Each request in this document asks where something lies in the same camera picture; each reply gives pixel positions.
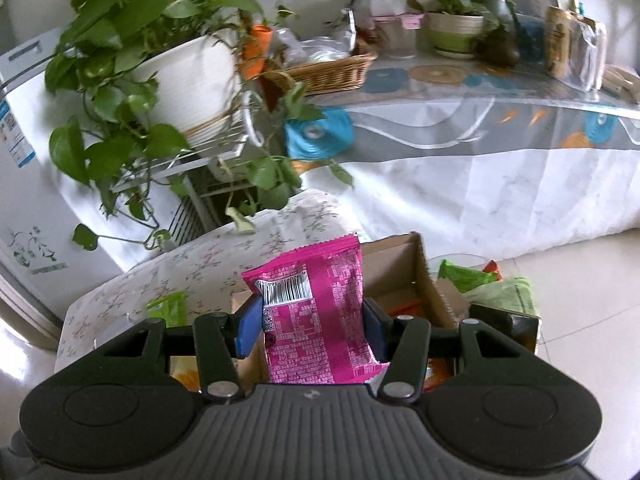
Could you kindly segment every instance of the orange pot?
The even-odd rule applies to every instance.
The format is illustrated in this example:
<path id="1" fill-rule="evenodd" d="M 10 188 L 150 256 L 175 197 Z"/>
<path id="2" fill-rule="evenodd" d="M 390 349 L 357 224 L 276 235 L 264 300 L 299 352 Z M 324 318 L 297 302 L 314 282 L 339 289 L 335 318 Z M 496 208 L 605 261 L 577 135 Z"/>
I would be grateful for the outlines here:
<path id="1" fill-rule="evenodd" d="M 273 29 L 267 25 L 254 25 L 251 36 L 247 38 L 242 49 L 240 73 L 242 78 L 256 77 L 264 68 L 264 61 L 269 51 Z"/>

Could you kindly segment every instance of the blue and white sticker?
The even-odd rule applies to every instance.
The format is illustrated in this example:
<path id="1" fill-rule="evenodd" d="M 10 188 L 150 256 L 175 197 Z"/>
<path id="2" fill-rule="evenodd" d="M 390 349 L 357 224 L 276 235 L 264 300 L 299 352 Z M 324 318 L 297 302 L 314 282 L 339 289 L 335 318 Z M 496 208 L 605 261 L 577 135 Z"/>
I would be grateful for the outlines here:
<path id="1" fill-rule="evenodd" d="M 18 168 L 23 167 L 36 156 L 35 150 L 24 138 L 7 101 L 0 102 L 0 137 Z"/>

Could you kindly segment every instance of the ribbed gray panel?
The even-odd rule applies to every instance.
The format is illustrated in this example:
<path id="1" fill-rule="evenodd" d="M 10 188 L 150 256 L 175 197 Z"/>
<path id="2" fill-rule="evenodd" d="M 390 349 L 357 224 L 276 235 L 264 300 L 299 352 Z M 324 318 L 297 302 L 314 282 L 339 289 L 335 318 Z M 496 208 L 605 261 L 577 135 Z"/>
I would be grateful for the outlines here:
<path id="1" fill-rule="evenodd" d="M 146 466 L 89 475 L 49 466 L 30 480 L 505 480 L 442 449 L 417 413 L 366 386 L 259 385 L 243 402 L 211 406 L 180 446 Z M 594 480 L 581 468 L 535 477 Z"/>

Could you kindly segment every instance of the floral tablecloth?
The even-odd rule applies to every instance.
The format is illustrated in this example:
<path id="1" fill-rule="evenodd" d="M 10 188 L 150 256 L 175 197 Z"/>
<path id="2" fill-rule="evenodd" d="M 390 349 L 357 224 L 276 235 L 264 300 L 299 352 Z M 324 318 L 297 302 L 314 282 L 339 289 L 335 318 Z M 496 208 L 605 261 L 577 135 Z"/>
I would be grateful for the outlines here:
<path id="1" fill-rule="evenodd" d="M 238 234 L 233 224 L 158 256 L 113 278 L 75 301 L 66 313 L 56 371 L 89 353 L 94 338 L 125 314 L 142 319 L 145 305 L 169 292 L 187 292 L 188 321 L 207 312 L 229 312 L 232 288 L 241 273 L 278 254 L 355 232 L 369 241 L 360 223 L 338 201 L 307 190 L 282 211 L 255 218 L 257 232 Z"/>

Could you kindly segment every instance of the tile floor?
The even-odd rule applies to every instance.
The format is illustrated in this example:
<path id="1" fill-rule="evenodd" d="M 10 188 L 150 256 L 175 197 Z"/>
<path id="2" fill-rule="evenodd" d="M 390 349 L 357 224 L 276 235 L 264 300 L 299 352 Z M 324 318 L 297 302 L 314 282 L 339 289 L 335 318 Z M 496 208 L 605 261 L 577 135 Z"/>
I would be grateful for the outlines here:
<path id="1" fill-rule="evenodd" d="M 540 357 L 600 402 L 604 424 L 588 468 L 601 480 L 628 480 L 640 470 L 640 230 L 528 254 L 500 268 L 532 283 L 543 319 Z M 17 428 L 20 402 L 52 373 L 54 359 L 0 326 L 0 446 Z"/>

